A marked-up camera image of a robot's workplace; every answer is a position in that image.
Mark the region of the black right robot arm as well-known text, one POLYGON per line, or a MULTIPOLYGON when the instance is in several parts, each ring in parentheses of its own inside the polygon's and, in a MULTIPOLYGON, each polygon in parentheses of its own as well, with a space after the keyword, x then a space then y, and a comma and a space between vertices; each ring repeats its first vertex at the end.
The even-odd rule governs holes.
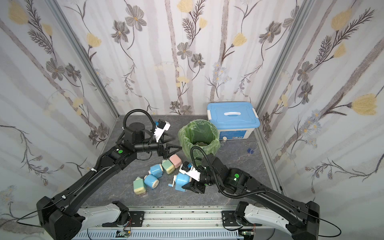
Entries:
POLYGON ((218 192, 230 199, 241 200, 235 211, 242 223, 271 226, 287 233, 294 240, 316 240, 319 237, 320 206, 313 201, 303 203, 291 199, 262 184, 238 168, 228 168, 213 154, 200 147, 202 158, 184 162, 181 171, 191 180, 182 188, 204 194, 206 186, 216 186, 218 192))

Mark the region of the blue sharpener with crank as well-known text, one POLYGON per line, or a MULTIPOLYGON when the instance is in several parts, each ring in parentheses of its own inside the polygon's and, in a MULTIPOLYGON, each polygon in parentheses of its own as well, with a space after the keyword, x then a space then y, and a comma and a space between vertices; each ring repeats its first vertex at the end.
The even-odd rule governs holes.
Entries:
POLYGON ((190 183, 192 178, 186 174, 178 173, 173 176, 173 181, 171 184, 168 184, 169 187, 174 188, 176 191, 185 192, 186 190, 183 186, 190 183))

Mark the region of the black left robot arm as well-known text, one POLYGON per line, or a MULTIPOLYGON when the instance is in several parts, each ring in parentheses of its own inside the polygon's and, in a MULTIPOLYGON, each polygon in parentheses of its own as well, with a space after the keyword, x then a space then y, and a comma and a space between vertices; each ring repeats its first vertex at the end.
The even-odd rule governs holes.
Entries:
POLYGON ((83 203, 111 177, 137 160, 139 153, 156 152, 166 160, 182 150, 181 146, 171 144, 174 136, 165 139, 168 129, 168 122, 154 121, 145 110, 129 111, 116 145, 101 154, 90 171, 53 198, 43 197, 37 202, 40 225, 54 240, 71 240, 86 221, 78 214, 83 203))

